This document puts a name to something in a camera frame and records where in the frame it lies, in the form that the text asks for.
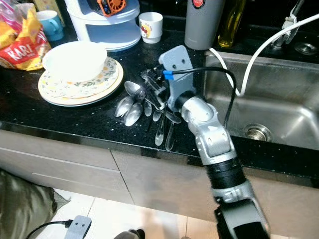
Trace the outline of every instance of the stacked plates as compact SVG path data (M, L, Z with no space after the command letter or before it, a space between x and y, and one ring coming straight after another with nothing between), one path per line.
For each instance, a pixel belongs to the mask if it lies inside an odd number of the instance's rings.
M48 102L67 107L84 106L95 103L109 96L120 85L123 79L121 64L107 57L102 71L93 79L75 82L61 79L46 70L40 77L38 89Z

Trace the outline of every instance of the yellow bag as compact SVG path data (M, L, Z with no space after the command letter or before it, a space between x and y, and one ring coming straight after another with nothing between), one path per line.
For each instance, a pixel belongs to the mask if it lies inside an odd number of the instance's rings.
M36 19L34 5L28 4L26 12L20 29L0 21L0 66L27 71L42 68L42 58L51 47Z

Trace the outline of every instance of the olive oil bottle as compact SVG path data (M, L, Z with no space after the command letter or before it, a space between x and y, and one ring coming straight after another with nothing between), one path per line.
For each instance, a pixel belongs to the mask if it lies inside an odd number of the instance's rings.
M222 22L221 32L218 35L218 44L222 47L231 47L244 12L246 0L227 0L225 4L226 18Z

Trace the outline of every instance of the kitchen sink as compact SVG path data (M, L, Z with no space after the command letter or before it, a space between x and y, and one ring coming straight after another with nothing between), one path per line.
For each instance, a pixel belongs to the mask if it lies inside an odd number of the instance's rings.
M221 53L227 68L242 80L251 56ZM206 53L206 66L221 66ZM231 86L224 73L207 72L203 93L217 109L221 122L230 101ZM319 149L319 64L259 57L246 93L236 97L228 122L233 136Z

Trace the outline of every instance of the white cable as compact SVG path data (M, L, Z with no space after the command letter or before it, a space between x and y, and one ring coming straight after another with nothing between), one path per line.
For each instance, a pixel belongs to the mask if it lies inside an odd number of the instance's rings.
M302 21L299 21L283 30L281 30L280 32L276 33L275 35L273 35L272 37L270 37L267 41L264 42L264 44L262 44L258 50L255 52L255 54L252 56L252 58L250 59L248 66L246 68L245 71L245 75L244 75L244 80L243 80L243 84L241 87L241 92L240 92L240 97L244 96L245 91L246 91L246 86L247 86L247 81L248 81L248 76L251 70L251 67L253 66L254 61L256 60L257 56L262 52L262 50L265 49L266 46L268 46L273 40L277 39L278 37L284 35L286 32L293 30L299 26L305 25L311 21L317 20L319 19L319 14L316 14L314 16L308 17Z
M224 62L224 60L223 60L223 58L219 55L219 53L218 53L214 48L212 48L212 47L211 47L209 50L211 51L211 53L213 53L213 54L217 57L217 59L219 60L221 66L222 66L225 70L227 70L227 66L226 66L226 64L225 64L225 62ZM226 76L227 76L227 78L228 78L228 81L229 81L231 87L234 88L234 81L233 81L233 79L232 79L232 78L230 77L230 75L228 75L227 73L226 73ZM238 90L237 88L236 88L236 95L237 95L237 96L240 95L239 90Z
M305 25L311 21L314 21L314 20L317 20L319 19L319 14L316 14L314 16L311 16L311 17L308 17L300 22L297 22L281 31L279 31L278 33L276 33L275 35L273 35L272 37L270 37L267 41L264 42L264 44L262 44L258 50L255 52L255 54L252 56L252 58L250 59L249 63L248 63L248 66L246 68L246 71L245 71L245 75L244 75L244 79L243 79L243 84L242 84L242 87L241 87L241 92L239 93L239 90L236 88L236 95L237 96L244 96L245 94L245 91L246 91L246 87L247 87L247 82L248 82L248 76L249 76L249 73L250 73L250 70L253 66L253 63L254 61L256 60L256 58L258 57L258 55L266 48L266 46L268 46L273 40L276 40L277 38L279 38L280 36L286 34L288 31L292 30L292 29L295 29L299 26L302 26L302 25ZM227 70L227 66L223 60L223 58L220 56L220 54L214 49L214 48L210 48L209 51L211 53L213 53L217 59L219 60L220 64L222 65L222 67L224 69ZM228 81L231 85L231 87L234 87L234 82L232 80L232 78L230 77L230 75L226 74L227 78L228 78Z

